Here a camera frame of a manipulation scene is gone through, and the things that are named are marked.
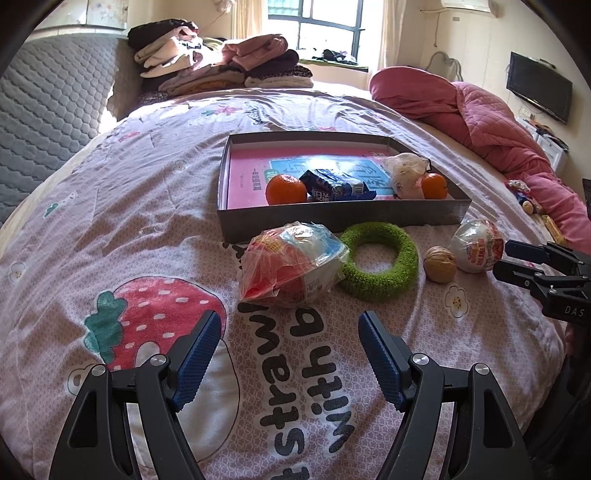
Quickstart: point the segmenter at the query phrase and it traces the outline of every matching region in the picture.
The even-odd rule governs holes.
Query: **red strawberry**
[[[87,317],[85,345],[113,370],[133,368],[139,347],[156,343],[166,353],[195,326],[205,310],[214,310],[226,326],[226,310],[215,295],[179,278],[141,277],[103,292],[97,313]]]

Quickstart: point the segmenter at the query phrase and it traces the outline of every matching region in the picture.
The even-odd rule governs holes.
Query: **stack of clothes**
[[[200,38],[192,22],[165,20],[133,28],[128,42],[145,69],[139,106],[244,86],[314,86],[312,72],[298,65],[297,52],[281,35],[221,42]]]

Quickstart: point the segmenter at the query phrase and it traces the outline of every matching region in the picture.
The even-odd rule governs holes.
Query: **white cabinet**
[[[518,117],[517,121],[519,124],[527,130],[527,132],[533,137],[536,143],[542,147],[542,150],[546,153],[546,156],[550,160],[550,165],[552,165],[552,169],[556,172],[557,175],[560,175],[560,172],[564,168],[564,164],[569,158],[568,153],[566,153],[561,146],[555,143],[550,137],[545,137],[544,135],[540,135],[536,128],[531,125],[525,118]]]

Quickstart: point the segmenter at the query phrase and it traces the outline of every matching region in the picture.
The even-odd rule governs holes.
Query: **gray tray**
[[[379,135],[342,132],[289,131],[257,132],[230,135],[224,149],[217,190],[217,216],[224,240],[230,243],[248,242],[263,230],[276,228],[291,222],[320,223],[331,232],[343,232],[347,227],[362,222],[389,222],[398,226],[408,225],[457,225],[462,222],[472,200],[460,187],[446,177],[447,188],[453,199],[447,200],[360,200],[356,202],[307,202],[293,205],[261,206],[228,209],[228,181],[230,157],[233,148],[248,144],[269,143],[269,147],[295,146],[301,142],[322,145],[338,143],[370,144],[386,147],[392,155],[416,153],[406,145]],[[435,166],[432,171],[440,173]]]

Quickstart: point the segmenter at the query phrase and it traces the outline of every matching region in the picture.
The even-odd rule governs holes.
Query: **air conditioner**
[[[441,0],[444,8],[484,12],[498,17],[498,7],[492,0]]]

